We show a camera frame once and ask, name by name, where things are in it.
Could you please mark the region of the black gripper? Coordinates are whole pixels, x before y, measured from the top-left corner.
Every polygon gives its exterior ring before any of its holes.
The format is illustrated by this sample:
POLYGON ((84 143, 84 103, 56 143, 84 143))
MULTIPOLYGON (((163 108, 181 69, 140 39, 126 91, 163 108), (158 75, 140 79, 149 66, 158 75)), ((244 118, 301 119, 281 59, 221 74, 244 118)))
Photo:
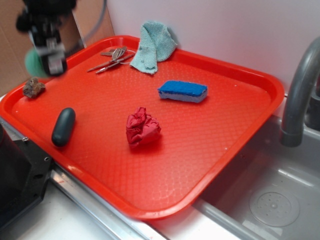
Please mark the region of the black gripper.
POLYGON ((40 76, 60 76, 67 71, 65 48, 59 28, 62 18, 76 7, 75 0, 24 0, 24 9, 16 19, 19 32, 28 33, 39 53, 40 76))

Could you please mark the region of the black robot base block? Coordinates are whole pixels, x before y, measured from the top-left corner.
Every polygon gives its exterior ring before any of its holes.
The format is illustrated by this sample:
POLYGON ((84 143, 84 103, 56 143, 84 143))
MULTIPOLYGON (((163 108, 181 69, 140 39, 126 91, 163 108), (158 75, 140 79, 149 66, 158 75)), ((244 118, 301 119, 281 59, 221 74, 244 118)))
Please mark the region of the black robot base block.
POLYGON ((32 140, 12 140, 0 127, 0 229, 44 199, 54 161, 32 140))

